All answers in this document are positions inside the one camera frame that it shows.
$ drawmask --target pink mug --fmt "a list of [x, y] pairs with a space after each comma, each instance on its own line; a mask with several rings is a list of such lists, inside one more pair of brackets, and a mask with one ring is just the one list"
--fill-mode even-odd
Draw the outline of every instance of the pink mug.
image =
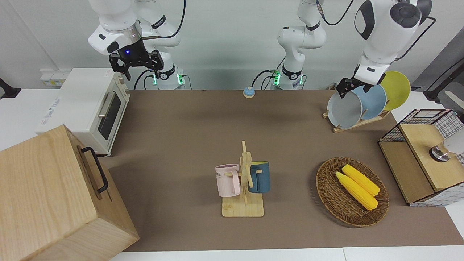
[[238, 180], [238, 171], [240, 168], [238, 164], [220, 165], [215, 169], [219, 196], [231, 197], [240, 195], [240, 181]]

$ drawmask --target oven door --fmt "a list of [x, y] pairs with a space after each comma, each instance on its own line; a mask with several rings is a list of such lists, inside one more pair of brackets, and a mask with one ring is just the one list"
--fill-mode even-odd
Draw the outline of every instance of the oven door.
[[126, 108], [126, 100], [123, 98], [121, 90], [114, 84], [106, 94], [103, 106], [99, 112], [97, 128], [94, 136], [103, 146], [104, 151], [98, 151], [99, 154], [109, 154], [114, 137], [121, 122], [122, 115]]

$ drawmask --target corn cob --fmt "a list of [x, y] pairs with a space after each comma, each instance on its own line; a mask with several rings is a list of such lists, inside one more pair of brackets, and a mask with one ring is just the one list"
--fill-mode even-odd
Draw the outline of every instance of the corn cob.
[[357, 169], [353, 168], [351, 165], [346, 164], [342, 168], [345, 175], [350, 177], [356, 183], [358, 183], [363, 189], [365, 189], [369, 194], [377, 196], [380, 192], [380, 189], [377, 185], [374, 184], [368, 177], [359, 172]]
[[346, 190], [367, 210], [373, 210], [379, 204], [377, 200], [369, 194], [365, 189], [363, 189], [358, 183], [354, 182], [350, 177], [344, 175], [340, 172], [335, 172], [337, 175], [338, 181]]

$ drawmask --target blue mug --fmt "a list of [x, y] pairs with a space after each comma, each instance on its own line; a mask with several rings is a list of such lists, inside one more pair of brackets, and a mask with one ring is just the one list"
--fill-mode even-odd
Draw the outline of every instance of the blue mug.
[[266, 193], [271, 190], [271, 176], [269, 174], [269, 162], [254, 161], [250, 168], [253, 188], [248, 185], [248, 191], [251, 193]]

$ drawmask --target plate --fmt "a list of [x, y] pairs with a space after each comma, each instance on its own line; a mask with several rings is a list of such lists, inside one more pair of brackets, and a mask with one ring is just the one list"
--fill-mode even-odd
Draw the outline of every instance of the plate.
[[411, 92], [411, 84], [407, 77], [401, 72], [386, 72], [385, 78], [380, 85], [384, 88], [387, 99], [389, 100], [388, 104], [385, 106], [386, 111], [394, 110], [403, 105]]
[[330, 97], [327, 110], [330, 122], [335, 127], [340, 125], [341, 129], [351, 128], [358, 123], [363, 111], [361, 100], [351, 91], [343, 99], [335, 92]]
[[[346, 164], [350, 164], [379, 186], [380, 192], [375, 196], [379, 202], [377, 208], [371, 211], [365, 209], [340, 184], [335, 172], [342, 172], [342, 167]], [[324, 162], [317, 171], [316, 188], [327, 210], [337, 219], [354, 227], [372, 226], [379, 223], [387, 214], [389, 203], [384, 184], [368, 166], [352, 158], [338, 157]]]
[[374, 85], [368, 92], [364, 92], [364, 85], [352, 90], [362, 103], [362, 109], [367, 110], [361, 117], [362, 120], [369, 120], [382, 113], [387, 104], [387, 94], [380, 85]]

